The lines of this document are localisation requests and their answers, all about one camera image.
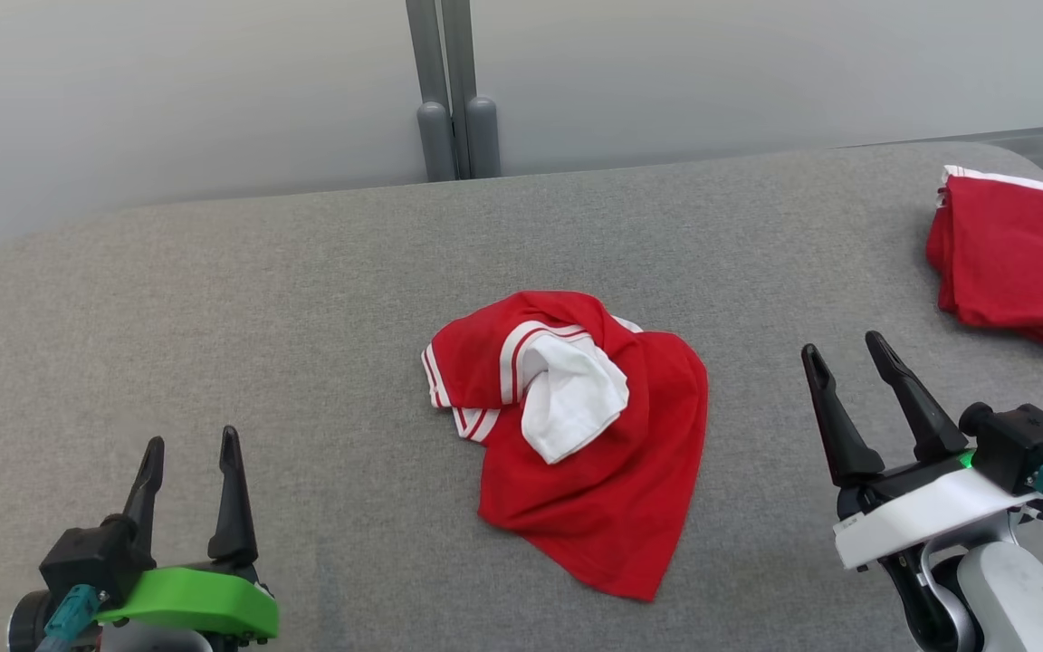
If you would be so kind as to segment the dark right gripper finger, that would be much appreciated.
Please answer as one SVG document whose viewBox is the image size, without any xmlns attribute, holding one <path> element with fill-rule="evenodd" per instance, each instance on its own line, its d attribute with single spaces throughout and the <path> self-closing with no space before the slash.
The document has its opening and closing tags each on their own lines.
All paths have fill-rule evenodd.
<svg viewBox="0 0 1043 652">
<path fill-rule="evenodd" d="M 867 331 L 866 347 L 878 375 L 893 389 L 914 437 L 915 461 L 938 463 L 964 453 L 968 438 L 944 412 L 919 377 L 899 358 L 880 331 Z"/>
<path fill-rule="evenodd" d="M 836 379 L 820 352 L 808 343 L 800 351 L 829 477 L 840 490 L 862 484 L 886 470 L 886 461 L 866 445 L 856 425 L 836 396 Z"/>
</svg>

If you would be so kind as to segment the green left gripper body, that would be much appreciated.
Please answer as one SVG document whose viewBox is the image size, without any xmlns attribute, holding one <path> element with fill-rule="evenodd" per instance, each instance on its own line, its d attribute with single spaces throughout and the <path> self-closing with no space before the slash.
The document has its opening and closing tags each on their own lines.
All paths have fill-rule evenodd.
<svg viewBox="0 0 1043 652">
<path fill-rule="evenodd" d="M 277 599 L 260 582 L 253 565 L 148 570 L 127 601 L 95 615 L 101 626 L 123 619 L 239 641 L 276 639 L 281 634 Z"/>
</svg>

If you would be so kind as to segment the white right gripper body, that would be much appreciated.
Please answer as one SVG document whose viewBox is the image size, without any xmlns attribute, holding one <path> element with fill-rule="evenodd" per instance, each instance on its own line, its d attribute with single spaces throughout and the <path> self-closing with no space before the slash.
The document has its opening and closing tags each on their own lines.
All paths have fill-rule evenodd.
<svg viewBox="0 0 1043 652">
<path fill-rule="evenodd" d="M 1039 493 L 1012 493 L 973 469 L 972 451 L 938 463 L 836 479 L 836 556 L 856 570 L 916 544 L 951 535 L 986 517 L 1026 506 Z"/>
</svg>

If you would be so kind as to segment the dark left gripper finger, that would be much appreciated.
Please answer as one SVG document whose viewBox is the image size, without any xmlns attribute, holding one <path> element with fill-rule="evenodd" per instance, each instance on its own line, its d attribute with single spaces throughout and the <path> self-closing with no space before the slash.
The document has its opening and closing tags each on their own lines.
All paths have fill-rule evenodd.
<svg viewBox="0 0 1043 652">
<path fill-rule="evenodd" d="M 218 467 L 223 476 L 215 533 L 207 544 L 207 556 L 215 564 L 250 566 L 258 558 L 254 520 L 250 508 L 243 449 L 235 427 L 221 432 Z"/>
<path fill-rule="evenodd" d="M 152 548 L 156 496 L 162 486 L 165 453 L 166 445 L 161 436 L 149 439 L 123 511 L 134 523 L 134 549 L 145 554 L 150 554 Z"/>
</svg>

